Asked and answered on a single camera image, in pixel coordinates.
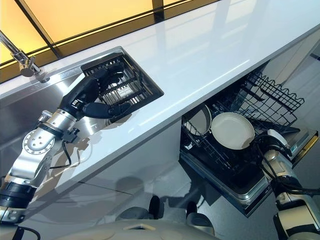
faucet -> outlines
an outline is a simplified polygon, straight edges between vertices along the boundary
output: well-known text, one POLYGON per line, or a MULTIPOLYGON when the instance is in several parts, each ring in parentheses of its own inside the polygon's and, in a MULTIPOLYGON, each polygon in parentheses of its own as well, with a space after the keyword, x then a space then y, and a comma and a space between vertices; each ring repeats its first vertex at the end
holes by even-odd
POLYGON ((36 57, 32 56, 29 58, 24 51, 18 49, 1 30, 0 42, 9 49, 11 56, 19 63, 21 75, 25 77, 32 77, 33 75, 38 75, 41 72, 40 67, 35 64, 36 57))

white plate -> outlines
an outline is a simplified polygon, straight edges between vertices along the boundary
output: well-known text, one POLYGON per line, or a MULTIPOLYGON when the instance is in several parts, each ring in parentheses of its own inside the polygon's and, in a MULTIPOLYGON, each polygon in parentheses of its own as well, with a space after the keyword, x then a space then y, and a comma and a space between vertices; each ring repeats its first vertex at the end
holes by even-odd
POLYGON ((214 138, 224 147, 241 150, 249 147, 255 138, 255 129, 242 115, 224 112, 217 115, 211 123, 214 138))
POLYGON ((204 105, 200 111, 188 119, 188 121, 183 125, 190 133, 199 136, 200 134, 203 135, 209 131, 211 121, 212 117, 210 110, 206 105, 204 105))

white countertop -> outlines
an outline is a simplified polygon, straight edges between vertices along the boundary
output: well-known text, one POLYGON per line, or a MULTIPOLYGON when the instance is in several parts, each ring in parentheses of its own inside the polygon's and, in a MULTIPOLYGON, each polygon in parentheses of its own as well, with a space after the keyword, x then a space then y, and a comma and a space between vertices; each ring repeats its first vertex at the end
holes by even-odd
MULTIPOLYGON (((116 46, 129 55, 164 95, 137 110, 121 126, 90 136, 77 167, 46 183, 61 193, 119 159, 196 105, 320 26, 319 0, 221 0, 113 39, 45 66, 61 68, 116 46)), ((17 77, 4 89, 15 87, 17 77)), ((78 161, 77 151, 71 156, 78 161)))

dishwasher basket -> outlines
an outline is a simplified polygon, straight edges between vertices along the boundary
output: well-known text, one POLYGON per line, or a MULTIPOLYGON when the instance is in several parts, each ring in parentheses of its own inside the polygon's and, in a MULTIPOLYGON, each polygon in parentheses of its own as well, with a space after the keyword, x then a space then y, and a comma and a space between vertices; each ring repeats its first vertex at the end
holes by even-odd
MULTIPOLYGON (((254 126, 256 134, 268 129, 283 134, 299 131, 290 126, 297 120, 294 111, 304 102, 303 98, 275 84, 274 80, 269 80, 260 72, 253 72, 220 91, 205 104, 210 109, 212 119, 224 112, 234 112, 246 117, 254 126)), ((200 134, 190 122, 186 122, 188 119, 182 116, 181 144, 186 149, 190 150, 193 146, 202 148, 221 171, 230 174, 238 171, 241 167, 238 163, 242 161, 237 162, 239 157, 235 151, 217 144, 209 132, 200 134)))
POLYGON ((304 102, 258 72, 249 73, 219 92, 209 100, 209 107, 213 118, 223 112, 234 112, 246 117, 258 133, 274 129, 283 134, 297 120, 294 111, 304 102))

white cabinet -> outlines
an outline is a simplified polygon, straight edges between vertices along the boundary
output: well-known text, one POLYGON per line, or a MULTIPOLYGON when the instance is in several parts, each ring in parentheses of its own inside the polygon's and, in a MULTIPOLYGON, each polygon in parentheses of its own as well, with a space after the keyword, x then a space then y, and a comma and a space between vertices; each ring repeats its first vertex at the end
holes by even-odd
POLYGON ((320 40, 320 29, 310 34, 294 46, 271 59, 263 74, 281 84, 286 81, 301 63, 317 47, 320 40))
POLYGON ((179 160, 180 132, 179 118, 86 183, 136 193, 179 160))

